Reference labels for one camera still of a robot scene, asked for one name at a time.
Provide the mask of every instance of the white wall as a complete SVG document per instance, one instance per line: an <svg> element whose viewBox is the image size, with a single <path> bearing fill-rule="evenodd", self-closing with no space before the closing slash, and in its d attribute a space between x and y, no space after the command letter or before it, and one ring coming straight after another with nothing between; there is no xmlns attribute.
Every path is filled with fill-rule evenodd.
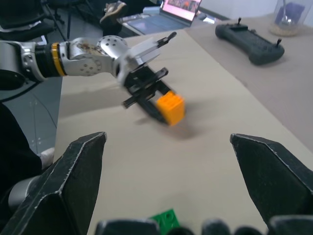
<svg viewBox="0 0 313 235"><path fill-rule="evenodd" d="M256 17L274 12L277 0L202 0L201 7L230 19ZM313 7L305 24L313 26Z"/></svg>

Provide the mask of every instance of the robotic arm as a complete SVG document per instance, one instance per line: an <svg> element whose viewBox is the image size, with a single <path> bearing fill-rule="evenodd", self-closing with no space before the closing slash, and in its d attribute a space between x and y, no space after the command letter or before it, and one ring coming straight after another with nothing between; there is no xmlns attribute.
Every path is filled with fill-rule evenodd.
<svg viewBox="0 0 313 235"><path fill-rule="evenodd" d="M125 108L138 103L154 119L174 125L179 120L168 118L169 114L151 101L156 91L162 95L174 94L160 80L168 70L163 68L155 73L147 63L160 55L159 48L175 36L176 32L173 32L158 41L151 38L132 48L118 36L106 36L100 40L77 38L43 46L34 42L0 41L0 90L17 89L27 80L44 82L49 77L93 76L109 72L132 96L123 102Z"/></svg>

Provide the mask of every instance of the laptop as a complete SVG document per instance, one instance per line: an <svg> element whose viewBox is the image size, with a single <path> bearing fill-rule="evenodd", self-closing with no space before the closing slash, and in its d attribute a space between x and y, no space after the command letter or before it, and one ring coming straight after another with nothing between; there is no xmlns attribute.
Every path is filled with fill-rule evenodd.
<svg viewBox="0 0 313 235"><path fill-rule="evenodd" d="M165 0L160 14L127 22L142 34L190 27L202 0Z"/></svg>

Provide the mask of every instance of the cable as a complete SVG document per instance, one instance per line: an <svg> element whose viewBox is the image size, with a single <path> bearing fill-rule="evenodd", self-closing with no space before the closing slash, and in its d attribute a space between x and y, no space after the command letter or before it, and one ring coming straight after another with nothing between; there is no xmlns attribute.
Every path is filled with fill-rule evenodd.
<svg viewBox="0 0 313 235"><path fill-rule="evenodd" d="M54 120L53 120L53 118L52 118L52 115L51 115L49 109L38 99L37 96L35 96L34 93L32 93L32 94L33 94L33 96L36 98L36 100L38 100L38 102L41 103L41 105L42 105L42 106L45 108L45 110L48 112L48 114L49 114L49 116L50 116L50 119L51 119L51 121L53 122L54 127L57 128L57 124L54 122Z"/></svg>
<svg viewBox="0 0 313 235"><path fill-rule="evenodd" d="M31 91L32 89L34 89L34 88L35 88L36 86L38 86L39 84L40 84L40 82L37 82L37 83L31 85L29 88L26 88L24 91L18 93L18 94L15 94L15 95L13 95L13 96L11 96L11 97L8 97L8 98L5 98L5 99L0 99L0 102L1 102L1 103L4 103L4 102L8 102L8 101L10 101L10 100L12 100L12 99L16 99L16 98L22 96L23 94L25 94L25 93Z"/></svg>

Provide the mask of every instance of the laptop screen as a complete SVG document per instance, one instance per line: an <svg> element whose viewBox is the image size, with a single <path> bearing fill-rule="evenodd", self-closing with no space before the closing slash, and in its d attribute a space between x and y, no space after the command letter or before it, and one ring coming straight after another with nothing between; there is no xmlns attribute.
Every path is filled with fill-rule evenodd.
<svg viewBox="0 0 313 235"><path fill-rule="evenodd" d="M192 21L200 3L201 0L165 0L162 10Z"/></svg>

